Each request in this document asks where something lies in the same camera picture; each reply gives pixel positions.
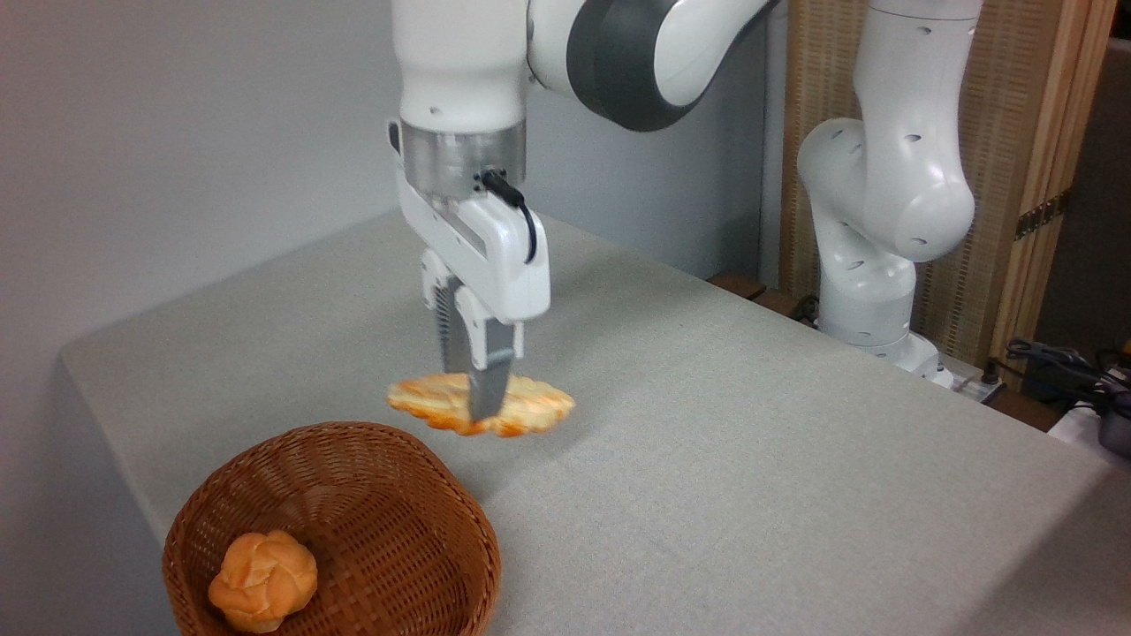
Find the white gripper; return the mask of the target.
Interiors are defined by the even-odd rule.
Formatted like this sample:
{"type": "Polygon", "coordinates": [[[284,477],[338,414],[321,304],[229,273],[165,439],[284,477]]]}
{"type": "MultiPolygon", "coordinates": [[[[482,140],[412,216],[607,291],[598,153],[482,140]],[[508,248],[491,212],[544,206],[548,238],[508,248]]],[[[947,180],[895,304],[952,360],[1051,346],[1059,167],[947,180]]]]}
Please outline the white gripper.
{"type": "Polygon", "coordinates": [[[484,421],[500,412],[517,358],[509,323],[532,321],[550,304],[549,240],[518,189],[526,126],[486,134],[387,126],[402,213],[428,246],[421,282],[442,367],[467,375],[469,418],[484,421]]]}

